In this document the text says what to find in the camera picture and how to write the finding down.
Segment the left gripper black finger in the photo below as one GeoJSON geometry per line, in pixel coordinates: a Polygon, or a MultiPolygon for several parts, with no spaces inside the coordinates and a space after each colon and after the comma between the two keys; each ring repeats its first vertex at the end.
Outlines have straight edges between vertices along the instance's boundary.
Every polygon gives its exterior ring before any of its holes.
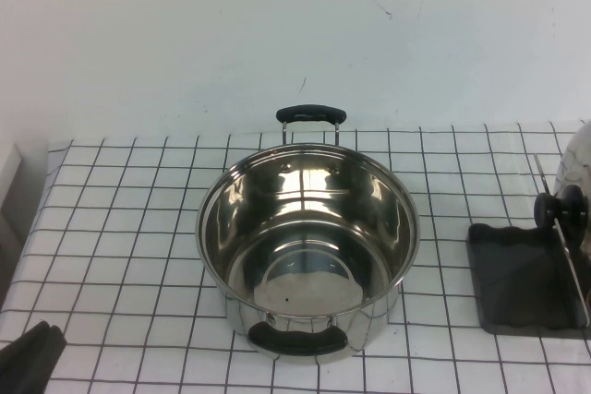
{"type": "Polygon", "coordinates": [[[43,393],[54,368],[66,347],[66,338],[58,326],[38,324],[30,330],[32,343],[28,352],[24,393],[43,393]]]}
{"type": "Polygon", "coordinates": [[[50,326],[41,321],[1,350],[1,392],[41,393],[50,326]]]}

